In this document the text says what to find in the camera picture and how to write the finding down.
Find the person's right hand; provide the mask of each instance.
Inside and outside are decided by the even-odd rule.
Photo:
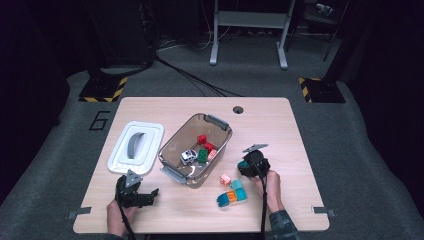
[[[259,194],[262,196],[263,187],[261,179],[258,177],[249,177],[249,180],[255,184]],[[273,170],[269,170],[267,176],[264,178],[264,182],[266,184],[267,204],[270,213],[284,210],[284,205],[281,201],[280,175]]]

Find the wooden tabletop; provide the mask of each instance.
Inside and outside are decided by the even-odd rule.
[[[242,107],[237,114],[234,107]],[[122,99],[100,154],[81,207],[90,214],[78,215],[77,233],[105,233],[106,206],[114,198],[120,174],[107,169],[107,161],[125,125],[131,121],[160,123],[165,132],[162,146],[196,113],[212,114],[229,123],[233,135],[222,159],[198,189],[181,185],[165,175],[156,159],[151,173],[144,177],[139,193],[159,188],[153,206],[145,206],[131,225],[136,233],[219,233],[259,232],[262,198],[253,184],[241,176],[237,164],[253,144],[269,146],[261,152],[271,169],[281,175],[282,201],[300,231],[322,231],[329,227],[328,217],[315,214],[311,206],[323,202],[317,188],[305,147],[290,103],[285,98],[213,97],[130,97]],[[230,190],[220,184],[226,174],[240,179],[247,200],[219,208],[216,199]],[[270,230],[267,218],[266,229]]]

